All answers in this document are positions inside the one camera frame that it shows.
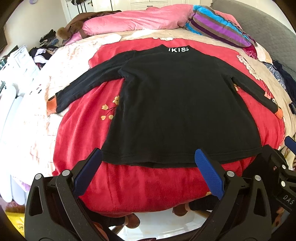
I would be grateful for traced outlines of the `dark blue patterned garment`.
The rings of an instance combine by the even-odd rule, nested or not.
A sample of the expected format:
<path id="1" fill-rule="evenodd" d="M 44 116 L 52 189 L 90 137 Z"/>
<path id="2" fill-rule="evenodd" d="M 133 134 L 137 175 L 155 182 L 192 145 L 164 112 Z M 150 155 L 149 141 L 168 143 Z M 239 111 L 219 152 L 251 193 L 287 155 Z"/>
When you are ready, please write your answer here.
<path id="1" fill-rule="evenodd" d="M 280 64 L 276 60 L 273 60 L 272 64 L 267 62 L 263 62 L 263 64 L 288 93 L 293 106 L 295 106 L 295 80 L 293 79 L 293 77 L 286 70 L 284 70 L 282 64 Z"/>

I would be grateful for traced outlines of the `brown slipper left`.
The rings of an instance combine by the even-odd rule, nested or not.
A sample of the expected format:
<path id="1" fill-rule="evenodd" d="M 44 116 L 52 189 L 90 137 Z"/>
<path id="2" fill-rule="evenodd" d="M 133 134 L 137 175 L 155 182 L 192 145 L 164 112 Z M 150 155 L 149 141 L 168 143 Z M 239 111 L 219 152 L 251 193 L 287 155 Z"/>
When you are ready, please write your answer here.
<path id="1" fill-rule="evenodd" d="M 125 226 L 130 229 L 139 227 L 140 219 L 134 214 L 129 214 L 125 216 Z"/>

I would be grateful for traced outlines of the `white drawer cabinet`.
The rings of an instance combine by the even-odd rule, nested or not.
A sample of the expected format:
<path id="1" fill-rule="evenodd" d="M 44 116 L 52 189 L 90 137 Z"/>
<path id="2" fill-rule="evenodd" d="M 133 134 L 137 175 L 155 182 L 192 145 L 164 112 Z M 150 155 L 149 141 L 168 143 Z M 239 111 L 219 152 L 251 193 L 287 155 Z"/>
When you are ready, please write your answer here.
<path id="1" fill-rule="evenodd" d="M 12 85 L 17 95 L 24 95 L 39 71 L 27 46 L 23 45 L 8 56 L 7 63 L 1 70 L 1 81 L 5 82 L 6 86 Z"/>

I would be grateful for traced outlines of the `beige bed sheet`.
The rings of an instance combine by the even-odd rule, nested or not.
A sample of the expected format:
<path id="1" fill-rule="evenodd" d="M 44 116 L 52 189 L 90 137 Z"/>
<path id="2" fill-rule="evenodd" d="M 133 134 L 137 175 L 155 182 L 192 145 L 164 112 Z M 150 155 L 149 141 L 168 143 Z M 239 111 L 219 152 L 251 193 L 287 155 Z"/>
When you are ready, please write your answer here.
<path id="1" fill-rule="evenodd" d="M 257 74 L 260 77 L 260 83 L 264 83 L 273 94 L 277 104 L 283 111 L 285 121 L 285 133 L 293 137 L 295 135 L 295 115 L 288 107 L 290 97 L 281 87 L 273 74 L 266 66 L 249 56 L 239 48 L 232 48 L 220 41 L 208 37 L 199 36 L 181 28 L 174 30 L 138 30 L 92 36 L 86 39 L 76 41 L 72 44 L 59 48 L 49 62 L 42 69 L 43 79 L 46 80 L 46 89 L 44 99 L 48 100 L 56 92 L 66 87 L 69 83 L 89 69 L 89 60 L 94 56 L 97 50 L 103 46 L 107 47 L 107 52 L 114 50 L 111 43 L 122 43 L 129 40 L 153 38 L 163 40 L 165 43 L 171 43 L 173 39 L 181 38 L 193 40 L 197 43 L 204 43 L 209 47 L 220 46 L 221 52 L 233 49 L 235 60 L 243 70 L 248 74 Z"/>

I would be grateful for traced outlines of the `white wardrobe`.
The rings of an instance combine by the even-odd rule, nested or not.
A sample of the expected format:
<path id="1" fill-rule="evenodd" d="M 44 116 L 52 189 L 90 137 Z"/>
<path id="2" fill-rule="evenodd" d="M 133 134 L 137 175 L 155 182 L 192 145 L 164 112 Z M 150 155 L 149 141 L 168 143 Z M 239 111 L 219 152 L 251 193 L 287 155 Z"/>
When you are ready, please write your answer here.
<path id="1" fill-rule="evenodd" d="M 206 3 L 207 1 L 82 1 L 77 5 L 74 5 L 72 1 L 61 1 L 67 23 L 81 13 L 115 10 L 143 10 L 152 6 L 161 8 L 172 4 L 201 4 L 202 2 Z"/>

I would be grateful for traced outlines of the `dark clothes pile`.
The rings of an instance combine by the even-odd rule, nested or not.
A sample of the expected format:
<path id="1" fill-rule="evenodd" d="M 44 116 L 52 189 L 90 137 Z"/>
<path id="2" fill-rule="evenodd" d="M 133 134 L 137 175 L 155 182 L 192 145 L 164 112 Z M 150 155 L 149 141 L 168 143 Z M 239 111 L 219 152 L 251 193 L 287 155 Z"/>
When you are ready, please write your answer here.
<path id="1" fill-rule="evenodd" d="M 37 67 L 42 69 L 59 48 L 59 39 L 57 38 L 56 31 L 51 29 L 46 35 L 40 38 L 39 44 L 39 47 L 30 49 L 29 55 Z"/>

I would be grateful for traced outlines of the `brown fur-trimmed coat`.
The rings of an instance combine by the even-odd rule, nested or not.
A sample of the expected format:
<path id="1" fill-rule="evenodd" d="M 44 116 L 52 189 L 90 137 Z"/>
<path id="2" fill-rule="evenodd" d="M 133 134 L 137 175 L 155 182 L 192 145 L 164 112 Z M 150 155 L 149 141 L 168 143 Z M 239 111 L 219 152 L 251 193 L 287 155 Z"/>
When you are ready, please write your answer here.
<path id="1" fill-rule="evenodd" d="M 112 15 L 116 13 L 120 13 L 121 10 L 117 11 L 100 11 L 100 12 L 87 12 L 87 13 L 81 13 L 78 14 L 76 17 L 74 17 L 66 27 L 61 27 L 57 30 L 57 35 L 64 41 L 69 40 L 75 33 L 80 33 L 81 37 L 87 38 L 89 35 L 87 35 L 83 30 L 83 24 L 84 22 L 88 21 L 91 18 L 96 18 L 100 16 L 107 16 Z"/>

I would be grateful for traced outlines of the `red floral blanket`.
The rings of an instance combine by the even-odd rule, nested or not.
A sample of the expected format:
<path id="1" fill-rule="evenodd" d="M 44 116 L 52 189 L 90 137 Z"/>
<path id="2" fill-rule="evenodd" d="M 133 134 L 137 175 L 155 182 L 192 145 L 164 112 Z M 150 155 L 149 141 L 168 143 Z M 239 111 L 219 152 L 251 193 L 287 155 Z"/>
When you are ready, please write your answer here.
<path id="1" fill-rule="evenodd" d="M 273 95 L 236 51 L 185 39 L 103 46 L 52 104 L 55 113 L 66 111 L 55 174 L 102 150 L 81 200 L 108 216 L 203 197 L 197 149 L 241 174 L 263 145 L 281 145 L 285 129 Z"/>

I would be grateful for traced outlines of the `magenta patterned cloth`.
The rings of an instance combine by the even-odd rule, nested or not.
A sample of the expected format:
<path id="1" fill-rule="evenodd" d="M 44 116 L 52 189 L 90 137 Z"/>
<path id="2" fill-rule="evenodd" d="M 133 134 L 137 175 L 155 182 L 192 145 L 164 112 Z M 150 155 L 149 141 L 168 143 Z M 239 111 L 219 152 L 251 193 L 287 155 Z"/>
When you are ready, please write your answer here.
<path id="1" fill-rule="evenodd" d="M 249 47 L 242 48 L 245 54 L 247 54 L 249 57 L 253 59 L 258 59 L 257 57 L 257 51 L 253 45 L 250 45 Z"/>

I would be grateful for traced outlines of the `brown slipper right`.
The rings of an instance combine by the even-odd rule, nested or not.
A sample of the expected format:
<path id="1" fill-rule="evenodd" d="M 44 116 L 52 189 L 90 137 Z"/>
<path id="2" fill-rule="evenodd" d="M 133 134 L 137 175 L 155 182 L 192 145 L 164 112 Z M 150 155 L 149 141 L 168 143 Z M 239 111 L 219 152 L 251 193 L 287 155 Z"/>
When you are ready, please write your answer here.
<path id="1" fill-rule="evenodd" d="M 188 203 L 180 204 L 173 208 L 173 214 L 179 217 L 186 215 L 189 211 L 191 211 L 191 209 Z"/>

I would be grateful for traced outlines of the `brown slipper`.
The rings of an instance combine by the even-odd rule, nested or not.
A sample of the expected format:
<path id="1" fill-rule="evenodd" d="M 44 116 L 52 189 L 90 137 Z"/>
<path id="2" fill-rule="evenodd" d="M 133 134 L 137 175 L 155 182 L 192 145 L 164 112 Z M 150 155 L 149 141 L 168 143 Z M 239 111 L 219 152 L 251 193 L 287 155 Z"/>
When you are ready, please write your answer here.
<path id="1" fill-rule="evenodd" d="M 130 229 L 139 227 L 140 219 L 134 214 L 129 214 L 125 216 L 125 226 Z"/>
<path id="2" fill-rule="evenodd" d="M 191 211 L 191 209 L 188 203 L 180 204 L 173 208 L 173 214 L 179 217 L 186 215 L 189 211 Z"/>

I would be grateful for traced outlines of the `black long sleeve shirt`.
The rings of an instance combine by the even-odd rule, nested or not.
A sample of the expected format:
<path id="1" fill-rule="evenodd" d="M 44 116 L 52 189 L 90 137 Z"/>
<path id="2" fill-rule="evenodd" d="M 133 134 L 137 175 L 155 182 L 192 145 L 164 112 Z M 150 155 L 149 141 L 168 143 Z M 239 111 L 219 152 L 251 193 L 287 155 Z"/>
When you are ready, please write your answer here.
<path id="1" fill-rule="evenodd" d="M 190 47 L 126 51 L 89 69 L 56 93 L 56 112 L 104 82 L 123 79 L 103 143 L 105 162 L 191 167 L 197 149 L 222 163 L 257 155 L 259 130 L 238 90 L 277 119 L 276 101 L 225 61 Z"/>

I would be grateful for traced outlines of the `striped plush pillow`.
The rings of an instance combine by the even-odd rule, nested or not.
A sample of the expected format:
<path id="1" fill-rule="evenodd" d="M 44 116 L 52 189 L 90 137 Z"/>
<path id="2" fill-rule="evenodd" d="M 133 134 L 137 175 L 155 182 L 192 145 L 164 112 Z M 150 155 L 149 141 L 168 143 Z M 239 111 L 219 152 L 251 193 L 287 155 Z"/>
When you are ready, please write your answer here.
<path id="1" fill-rule="evenodd" d="M 255 40 L 239 25 L 217 14 L 207 6 L 194 5 L 193 15 L 184 28 L 198 35 L 204 35 L 238 48 L 255 45 Z"/>

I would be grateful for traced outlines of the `grey quilted headboard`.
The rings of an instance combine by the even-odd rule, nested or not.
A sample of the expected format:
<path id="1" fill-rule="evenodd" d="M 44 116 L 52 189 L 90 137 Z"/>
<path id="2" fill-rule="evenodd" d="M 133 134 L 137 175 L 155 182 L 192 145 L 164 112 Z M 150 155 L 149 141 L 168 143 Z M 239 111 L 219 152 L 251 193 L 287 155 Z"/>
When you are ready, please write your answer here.
<path id="1" fill-rule="evenodd" d="M 295 77 L 295 34 L 272 16 L 239 1 L 213 1 L 212 8 L 236 18 L 243 30 Z"/>

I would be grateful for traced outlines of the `pink duvet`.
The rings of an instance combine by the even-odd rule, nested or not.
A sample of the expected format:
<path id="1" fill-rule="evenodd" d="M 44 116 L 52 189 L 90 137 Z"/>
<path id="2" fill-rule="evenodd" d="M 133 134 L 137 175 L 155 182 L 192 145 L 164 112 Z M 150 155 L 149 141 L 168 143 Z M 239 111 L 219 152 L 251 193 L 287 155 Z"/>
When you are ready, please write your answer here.
<path id="1" fill-rule="evenodd" d="M 122 11 L 120 13 L 91 18 L 84 22 L 82 30 L 89 36 L 137 30 L 173 30 L 184 28 L 189 17 L 193 15 L 192 4 L 174 4 L 162 8 L 149 7 L 141 11 Z M 236 19 L 229 14 L 215 11 L 236 25 Z M 82 39 L 75 33 L 68 44 Z"/>

